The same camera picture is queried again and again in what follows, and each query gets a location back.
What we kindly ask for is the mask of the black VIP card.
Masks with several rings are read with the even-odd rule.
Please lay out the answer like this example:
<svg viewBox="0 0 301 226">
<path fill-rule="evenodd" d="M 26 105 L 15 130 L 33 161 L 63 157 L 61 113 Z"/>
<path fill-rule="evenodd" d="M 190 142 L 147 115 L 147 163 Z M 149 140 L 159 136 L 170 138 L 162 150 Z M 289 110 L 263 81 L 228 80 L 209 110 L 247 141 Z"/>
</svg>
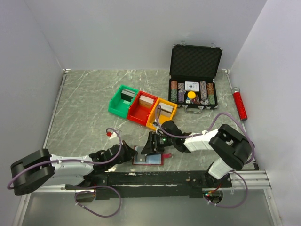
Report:
<svg viewBox="0 0 301 226">
<path fill-rule="evenodd" d="M 146 163 L 146 155 L 142 154 L 143 146 L 137 146 L 136 150 L 137 150 L 137 156 L 135 161 L 139 164 Z"/>
</svg>

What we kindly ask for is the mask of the red leather card holder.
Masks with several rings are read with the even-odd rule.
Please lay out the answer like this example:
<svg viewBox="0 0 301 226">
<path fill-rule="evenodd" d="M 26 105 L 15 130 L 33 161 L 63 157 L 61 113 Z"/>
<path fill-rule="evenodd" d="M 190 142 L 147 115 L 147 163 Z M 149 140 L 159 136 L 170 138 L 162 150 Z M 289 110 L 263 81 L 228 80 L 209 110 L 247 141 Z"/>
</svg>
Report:
<svg viewBox="0 0 301 226">
<path fill-rule="evenodd" d="M 165 159 L 170 159 L 172 158 L 172 154 L 168 153 L 168 154 L 163 154 L 163 153 L 155 153 L 155 154 L 151 154 L 151 155 L 146 155 L 146 163 L 144 164 L 139 164 L 135 161 L 136 156 L 134 157 L 134 159 L 132 160 L 132 164 L 133 165 L 164 165 L 164 160 Z"/>
</svg>

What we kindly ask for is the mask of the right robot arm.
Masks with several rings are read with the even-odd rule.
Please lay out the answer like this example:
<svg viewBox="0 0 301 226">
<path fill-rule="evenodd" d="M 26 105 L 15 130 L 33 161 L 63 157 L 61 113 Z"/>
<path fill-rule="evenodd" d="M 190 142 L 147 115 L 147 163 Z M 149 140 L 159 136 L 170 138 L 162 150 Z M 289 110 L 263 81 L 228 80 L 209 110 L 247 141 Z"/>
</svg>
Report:
<svg viewBox="0 0 301 226">
<path fill-rule="evenodd" d="M 169 120 L 155 132 L 149 132 L 142 155 L 163 153 L 165 147 L 173 146 L 181 153 L 213 150 L 219 158 L 207 169 L 205 181 L 209 187 L 218 186 L 222 178 L 233 170 L 242 170 L 252 155 L 254 144 L 228 124 L 202 133 L 183 133 Z"/>
</svg>

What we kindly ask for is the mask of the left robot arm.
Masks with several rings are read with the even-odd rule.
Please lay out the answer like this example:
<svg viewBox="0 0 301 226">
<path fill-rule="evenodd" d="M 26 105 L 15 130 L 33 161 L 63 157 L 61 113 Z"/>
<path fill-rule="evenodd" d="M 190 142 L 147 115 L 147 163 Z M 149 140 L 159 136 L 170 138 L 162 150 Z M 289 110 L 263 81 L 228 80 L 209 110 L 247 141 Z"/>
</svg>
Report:
<svg viewBox="0 0 301 226">
<path fill-rule="evenodd" d="M 125 141 L 82 157 L 62 157 L 51 154 L 48 149 L 40 149 L 10 166 L 13 182 L 9 189 L 17 196 L 51 185 L 88 189 L 95 184 L 98 175 L 115 165 L 132 161 L 136 154 Z"/>
</svg>

